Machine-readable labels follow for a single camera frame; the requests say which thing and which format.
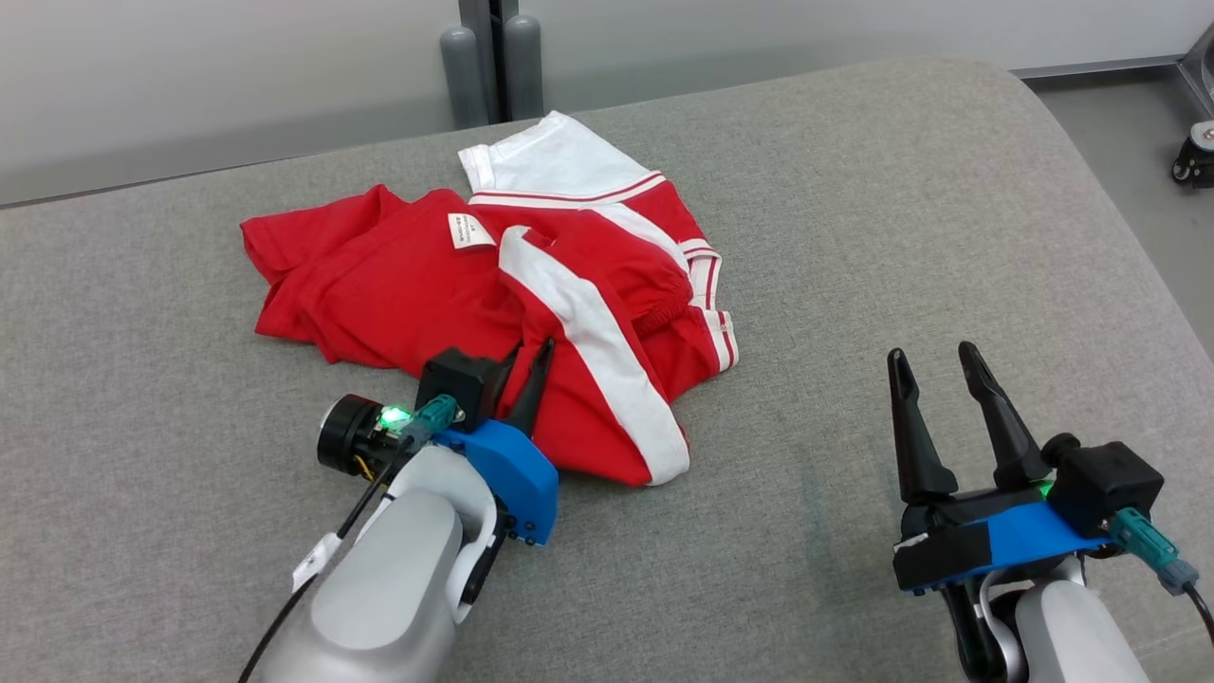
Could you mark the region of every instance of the red fabric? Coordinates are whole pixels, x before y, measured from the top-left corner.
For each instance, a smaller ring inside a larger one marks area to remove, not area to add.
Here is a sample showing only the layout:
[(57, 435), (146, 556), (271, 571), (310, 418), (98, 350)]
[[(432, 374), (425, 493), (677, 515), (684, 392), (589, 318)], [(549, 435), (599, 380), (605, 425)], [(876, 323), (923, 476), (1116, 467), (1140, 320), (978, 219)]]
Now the red fabric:
[[(676, 241), (703, 238), (669, 182), (626, 204)], [(399, 368), (413, 376), (449, 347), (501, 359), (522, 340), (501, 415), (539, 346), (554, 337), (537, 446), (558, 468), (647, 484), (643, 457), (560, 319), (499, 272), (495, 246), (455, 247), (452, 214), (473, 216), (499, 244), (509, 226), (531, 226), (528, 239), (602, 294), (666, 403), (724, 370), (714, 341), (720, 328), (691, 304), (685, 263), (662, 247), (592, 210), (469, 205), (449, 189), (409, 204), (376, 186), (325, 206), (245, 221), (249, 257), (271, 284), (256, 331), (311, 341), (329, 363)]]
[[(635, 239), (614, 228), (620, 241)], [(578, 277), (592, 283), (603, 301), (611, 308), (620, 330), (628, 340), (634, 355), (641, 364), (651, 383), (660, 393), (657, 374), (646, 358), (641, 341), (628, 319), (634, 311), (617, 295), (608, 283), (608, 275), (602, 267), (609, 260), (599, 260), (585, 247), (590, 233), (586, 230), (568, 230), (557, 239), (549, 239), (532, 230), (527, 239), (546, 251), (561, 264)], [(592, 239), (602, 244), (602, 235)], [(606, 239), (617, 243), (615, 239)], [(527, 381), (527, 370), (535, 354), (548, 338), (555, 340), (552, 366), (544, 398), (535, 421), (535, 433), (532, 440), (535, 446), (560, 469), (584, 472), (634, 486), (643, 486), (651, 482), (649, 469), (631, 438), (612, 419), (611, 408), (603, 394), (597, 389), (586, 364), (578, 354), (566, 335), (560, 315), (549, 309), (526, 284), (503, 275), (503, 281), (522, 302), (522, 349), (518, 352), (516, 372), (514, 372), (503, 392), (499, 417), (509, 415), (518, 394)]]

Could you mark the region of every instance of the gray fabric surface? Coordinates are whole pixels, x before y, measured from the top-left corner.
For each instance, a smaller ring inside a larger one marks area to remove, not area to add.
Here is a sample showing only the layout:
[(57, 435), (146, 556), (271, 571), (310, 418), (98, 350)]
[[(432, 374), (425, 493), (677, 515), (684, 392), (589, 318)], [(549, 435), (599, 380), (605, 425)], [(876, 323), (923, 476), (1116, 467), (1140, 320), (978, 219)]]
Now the gray fabric surface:
[[(1153, 462), (1157, 520), (1214, 576), (1214, 366), (1014, 78), (877, 63), (580, 118), (674, 178), (725, 255), (741, 365), (675, 406), (681, 479), (565, 479), (550, 547), (507, 546), (443, 681), (959, 681), (942, 602), (890, 567), (896, 346), (963, 488), (993, 469), (971, 338), (1040, 442)], [(0, 679), (236, 678), (361, 490), (314, 463), (318, 416), (415, 387), (255, 336), (238, 222), (380, 181), (466, 192), (455, 150), (520, 127), (0, 211)], [(1145, 568), (1090, 577), (1155, 681), (1214, 670)]]

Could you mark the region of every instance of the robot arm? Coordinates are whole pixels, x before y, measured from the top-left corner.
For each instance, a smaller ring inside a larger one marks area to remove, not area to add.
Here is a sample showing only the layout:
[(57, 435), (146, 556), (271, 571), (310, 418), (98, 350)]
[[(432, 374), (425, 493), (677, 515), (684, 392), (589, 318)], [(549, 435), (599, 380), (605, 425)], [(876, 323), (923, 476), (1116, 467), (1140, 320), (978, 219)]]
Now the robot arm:
[[(543, 546), (556, 522), (556, 469), (529, 439), (550, 359), (550, 348), (537, 358), (503, 422), (489, 416), (512, 362), (454, 349), (426, 365), (414, 415), (353, 395), (334, 404), (318, 460), (371, 484), (341, 529), (296, 568), (291, 599), (242, 683), (283, 624), (266, 655), (267, 683), (437, 678), (503, 542)], [(381, 485), (387, 490), (353, 548), (306, 598)]]
[[(1061, 434), (1038, 449), (974, 345), (961, 343), (970, 394), (982, 406), (997, 467), (994, 489), (958, 494), (919, 414), (919, 388), (901, 349), (889, 376), (902, 501), (894, 547), (898, 586), (941, 593), (970, 681), (1142, 683), (1146, 675), (1105, 605), (1085, 586), (1084, 558), (1130, 552), (1172, 594), (1197, 573), (1150, 523), (1163, 477), (1124, 444), (1084, 449)], [(1048, 476), (1055, 473), (1053, 482)], [(992, 598), (992, 588), (1031, 581)]]

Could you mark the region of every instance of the white sleeve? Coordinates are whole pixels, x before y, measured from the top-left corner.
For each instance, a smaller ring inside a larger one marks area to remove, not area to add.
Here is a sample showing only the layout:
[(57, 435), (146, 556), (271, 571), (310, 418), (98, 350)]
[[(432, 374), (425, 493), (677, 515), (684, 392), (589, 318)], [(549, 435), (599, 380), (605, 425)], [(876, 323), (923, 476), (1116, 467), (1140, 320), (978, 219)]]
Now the white sleeve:
[(494, 144), (463, 149), (459, 159), (473, 192), (594, 197), (628, 187), (651, 172), (560, 112)]

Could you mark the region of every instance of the cable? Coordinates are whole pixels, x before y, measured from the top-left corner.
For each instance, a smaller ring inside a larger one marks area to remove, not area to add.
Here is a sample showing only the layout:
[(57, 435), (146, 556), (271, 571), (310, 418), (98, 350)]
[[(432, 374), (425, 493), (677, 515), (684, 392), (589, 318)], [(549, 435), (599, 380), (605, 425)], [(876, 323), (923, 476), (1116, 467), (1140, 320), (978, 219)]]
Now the cable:
[(367, 486), (367, 490), (363, 491), (363, 495), (358, 499), (358, 502), (354, 503), (354, 508), (350, 511), (348, 516), (346, 516), (346, 522), (341, 523), (341, 527), (337, 529), (337, 539), (345, 540), (346, 535), (350, 534), (350, 530), (354, 528), (354, 523), (358, 522), (358, 518), (362, 517), (363, 511), (367, 510), (367, 503), (371, 502), (371, 499), (375, 497), (375, 493), (379, 491), (379, 488), (387, 480), (387, 474), (392, 472), (392, 466), (395, 465), (396, 460), (399, 459), (402, 455), (408, 454), (409, 446), (412, 445), (413, 445), (413, 437), (405, 437), (404, 439), (401, 440), (401, 446), (396, 450), (396, 457), (393, 457), (392, 461), (384, 463), (384, 469), (381, 469), (380, 473), (375, 476), (375, 479), (373, 479), (371, 483)]
[(249, 658), (249, 664), (244, 665), (244, 671), (240, 672), (240, 681), (238, 683), (249, 683), (249, 677), (253, 676), (253, 670), (257, 666), (257, 661), (266, 651), (266, 647), (270, 645), (270, 641), (274, 637), (274, 633), (278, 632), (278, 627), (287, 621), (287, 616), (291, 614), (293, 609), (295, 609), (295, 605), (300, 602), (300, 598), (304, 597), (304, 593), (312, 587), (313, 581), (316, 581), (316, 576), (305, 581), (304, 585), (300, 586), (299, 591), (291, 593), (291, 597), (288, 598), (283, 609), (278, 610), (278, 616), (274, 617), (274, 622), (270, 625), (270, 628), (266, 630), (266, 634), (261, 637), (261, 642), (259, 642), (257, 647), (254, 648), (253, 656)]
[(1202, 594), (1197, 592), (1197, 586), (1191, 582), (1184, 585), (1185, 593), (1189, 593), (1189, 598), (1193, 601), (1193, 607), (1197, 608), (1197, 614), (1202, 615), (1202, 621), (1206, 624), (1206, 631), (1210, 634), (1210, 644), (1214, 645), (1214, 615), (1210, 614), (1209, 605), (1202, 599)]

